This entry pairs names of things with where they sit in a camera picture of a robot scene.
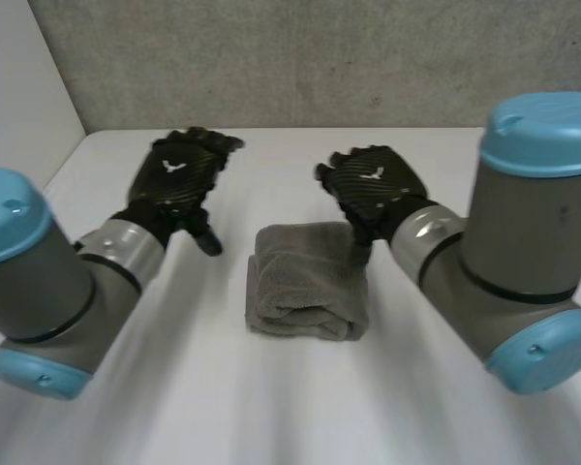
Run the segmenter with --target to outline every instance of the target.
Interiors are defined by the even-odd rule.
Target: black band
[[[142,294],[142,286],[139,284],[136,276],[134,276],[129,270],[123,268],[120,264],[113,262],[106,257],[102,257],[101,255],[81,254],[79,257],[82,260],[86,260],[87,262],[92,262],[93,264],[102,264],[103,266],[107,266],[108,268],[112,269],[112,271],[116,271],[116,273],[120,274],[129,284],[134,287],[139,295]]]
[[[428,267],[433,262],[433,260],[443,250],[445,250],[447,247],[452,245],[454,242],[458,242],[462,238],[463,238],[462,232],[459,232],[459,233],[456,232],[453,235],[446,237],[439,244],[437,244],[437,247],[435,247],[433,250],[431,250],[430,254],[428,254],[428,257],[426,257],[426,259],[424,259],[424,263],[422,264],[421,268],[419,269],[419,273],[417,273],[417,286],[420,288],[421,291],[423,291],[422,287],[424,284],[424,276],[426,275],[426,271],[428,271]]]
[[[65,332],[67,329],[71,328],[73,325],[75,325],[77,322],[79,322],[79,320],[81,320],[84,315],[86,315],[86,313],[88,312],[88,310],[92,306],[93,302],[95,301],[95,296],[97,295],[97,283],[95,282],[95,279],[92,276],[90,277],[90,279],[91,279],[91,283],[92,283],[91,289],[90,289],[90,295],[86,299],[86,302],[84,302],[84,305],[82,305],[81,310],[79,310],[75,315],[73,315],[65,323],[63,323],[59,327],[56,327],[55,329],[51,330],[50,332],[46,332],[45,334],[42,334],[40,336],[22,337],[22,338],[7,337],[7,339],[9,339],[10,341],[16,342],[18,344],[39,344],[40,342],[45,342],[49,339],[52,339],[52,338],[56,337],[57,335]]]
[[[560,303],[571,298],[576,292],[576,286],[567,291],[555,294],[530,294],[530,293],[519,293],[516,291],[511,291],[508,289],[501,288],[495,284],[489,283],[482,279],[479,275],[474,273],[465,263],[463,258],[460,259],[460,265],[465,272],[467,278],[472,281],[476,286],[481,288],[483,291],[495,295],[506,300],[512,300],[515,302],[529,303],[531,305],[548,305],[552,303]]]

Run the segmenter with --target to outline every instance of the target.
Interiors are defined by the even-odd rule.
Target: silver wrist
[[[142,290],[157,275],[164,259],[164,247],[142,226],[125,220],[107,220],[87,234],[79,255],[96,255],[129,271]]]
[[[406,218],[389,246],[396,263],[417,283],[419,271],[435,247],[463,229],[464,219],[442,205],[431,205]]]

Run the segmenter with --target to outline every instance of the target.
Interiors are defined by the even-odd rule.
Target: white wall
[[[0,0],[0,167],[45,186],[84,131],[26,0]]]

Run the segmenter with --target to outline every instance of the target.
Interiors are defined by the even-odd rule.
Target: light blue joint cap
[[[565,310],[517,332],[485,368],[519,394],[557,386],[581,370],[581,308]]]
[[[47,202],[32,183],[16,171],[0,169],[0,262],[33,247],[50,225]]]
[[[581,92],[524,94],[502,102],[489,118],[480,157],[515,176],[581,174]]]
[[[0,349],[0,379],[44,397],[74,399],[92,377],[90,373],[46,358]]]

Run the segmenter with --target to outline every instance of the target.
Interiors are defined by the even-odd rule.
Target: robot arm
[[[87,234],[77,253],[42,195],[0,170],[0,378],[77,397],[156,276],[171,235],[185,229],[207,255],[222,252],[200,205],[242,145],[200,128],[157,140],[127,208]]]
[[[334,154],[317,178],[509,389],[552,388],[581,369],[581,93],[503,102],[480,146],[469,218],[428,199],[389,147]]]

